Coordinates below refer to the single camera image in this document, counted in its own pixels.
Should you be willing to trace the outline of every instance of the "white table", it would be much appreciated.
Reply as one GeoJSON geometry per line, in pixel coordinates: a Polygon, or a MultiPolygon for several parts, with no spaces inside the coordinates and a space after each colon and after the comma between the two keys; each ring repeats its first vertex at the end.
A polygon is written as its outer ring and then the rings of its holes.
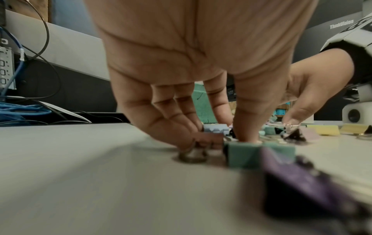
{"type": "MultiPolygon", "coordinates": [[[[262,176],[175,161],[129,124],[0,128],[1,235],[314,234],[266,218],[262,176]]],[[[372,181],[372,142],[299,147],[322,169],[372,181]]]]}

